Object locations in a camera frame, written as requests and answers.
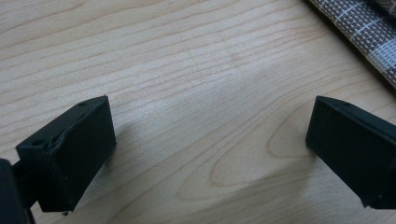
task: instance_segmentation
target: black plastic part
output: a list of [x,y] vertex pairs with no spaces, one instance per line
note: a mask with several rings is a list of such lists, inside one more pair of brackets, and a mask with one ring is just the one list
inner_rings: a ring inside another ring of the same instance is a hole
[[64,212],[76,208],[115,146],[110,106],[103,96],[73,106],[17,145],[17,151],[23,169],[34,173],[43,212]]
[[22,206],[19,192],[11,164],[0,159],[0,223],[35,223],[30,209]]
[[306,145],[364,206],[396,208],[396,126],[349,103],[318,96]]

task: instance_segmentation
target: checkered fabric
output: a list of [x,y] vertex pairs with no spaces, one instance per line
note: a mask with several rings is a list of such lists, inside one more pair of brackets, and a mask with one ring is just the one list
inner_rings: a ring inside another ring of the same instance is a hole
[[396,88],[396,0],[310,0]]

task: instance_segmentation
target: wooden table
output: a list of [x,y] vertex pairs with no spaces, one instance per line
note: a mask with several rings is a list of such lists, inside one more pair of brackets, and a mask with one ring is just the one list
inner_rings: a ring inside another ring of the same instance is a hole
[[306,1],[0,3],[0,157],[110,99],[118,148],[37,223],[395,223],[304,144],[326,95],[395,123],[395,91]]

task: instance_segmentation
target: screw hole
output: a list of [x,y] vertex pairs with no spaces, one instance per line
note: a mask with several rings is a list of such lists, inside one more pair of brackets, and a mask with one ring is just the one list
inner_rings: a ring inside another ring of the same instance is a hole
[[35,141],[32,143],[32,146],[40,146],[40,145],[43,145],[43,143],[44,143],[44,140],[41,140],[41,139],[35,140]]

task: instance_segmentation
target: light wood surface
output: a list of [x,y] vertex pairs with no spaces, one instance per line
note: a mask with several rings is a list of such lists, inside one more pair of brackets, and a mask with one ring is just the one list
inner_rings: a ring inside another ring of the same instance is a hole
[[0,157],[110,99],[118,148],[37,223],[395,223],[304,138],[316,95],[395,123],[389,84],[305,1],[0,2]]

